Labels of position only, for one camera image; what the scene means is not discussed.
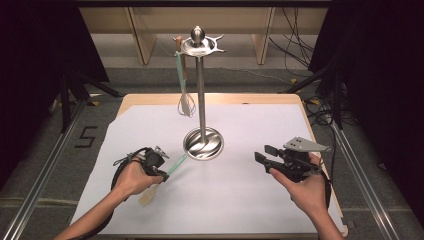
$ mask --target metal stand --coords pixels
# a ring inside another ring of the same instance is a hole
[[[196,59],[200,128],[190,131],[183,141],[183,147],[187,155],[196,160],[213,159],[224,148],[222,135],[215,129],[206,127],[205,84],[203,78],[203,57],[213,52],[224,52],[224,50],[217,48],[216,43],[222,37],[207,37],[203,29],[197,26],[191,31],[191,38],[184,40],[181,44],[181,53]]]

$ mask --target table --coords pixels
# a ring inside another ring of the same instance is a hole
[[[183,137],[198,127],[198,118],[178,115],[179,97],[179,94],[129,94],[124,98],[116,120],[109,125],[73,221],[107,194],[109,180],[116,170],[112,164],[126,153],[158,144],[170,156],[161,166],[164,170],[182,155]],[[206,126],[216,127],[223,135],[223,152],[210,161],[187,159],[144,208],[138,203],[139,197],[130,197],[115,210],[111,222],[100,234],[183,239],[316,237],[310,220],[253,157],[254,151],[264,152],[264,144],[282,147],[294,137],[291,134],[294,132],[314,140],[299,97],[294,94],[206,94],[205,97]],[[334,193],[329,213],[339,230],[347,235]]]

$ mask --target forearm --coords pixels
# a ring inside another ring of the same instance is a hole
[[[312,223],[318,231],[321,240],[338,240],[343,239],[339,229],[334,224],[328,212],[308,214]]]
[[[60,233],[55,239],[70,239],[95,229],[107,219],[124,199],[126,199],[124,193],[117,190],[111,191],[98,204]]]

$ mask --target whisk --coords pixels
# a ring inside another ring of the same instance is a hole
[[[193,98],[190,93],[187,93],[186,90],[186,79],[187,79],[187,70],[185,67],[185,56],[180,54],[181,51],[181,41],[182,37],[179,36],[175,39],[177,44],[177,51],[175,52],[176,62],[177,62],[177,71],[178,71],[178,79],[180,81],[181,87],[181,98],[178,102],[178,113],[183,116],[192,117],[196,112],[196,104],[194,103]]]

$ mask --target hand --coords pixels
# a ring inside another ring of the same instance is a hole
[[[311,163],[319,165],[320,159],[317,156],[309,153],[309,158]],[[308,216],[327,212],[324,178],[321,175],[311,175],[304,181],[295,183],[275,169],[271,168],[269,172],[287,189],[296,205]]]
[[[148,176],[144,172],[140,160],[136,157],[132,160],[121,172],[112,190],[121,192],[124,199],[143,192],[152,184],[162,182],[163,179],[161,176]]]

